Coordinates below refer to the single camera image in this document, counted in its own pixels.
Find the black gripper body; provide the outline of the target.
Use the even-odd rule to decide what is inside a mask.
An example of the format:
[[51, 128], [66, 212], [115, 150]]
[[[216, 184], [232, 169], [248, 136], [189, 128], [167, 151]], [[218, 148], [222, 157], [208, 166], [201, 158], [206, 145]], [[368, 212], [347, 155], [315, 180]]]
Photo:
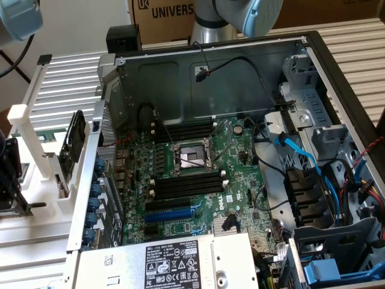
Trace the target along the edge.
[[21, 177], [19, 146], [16, 138], [5, 138], [1, 131], [1, 184], [18, 187]]

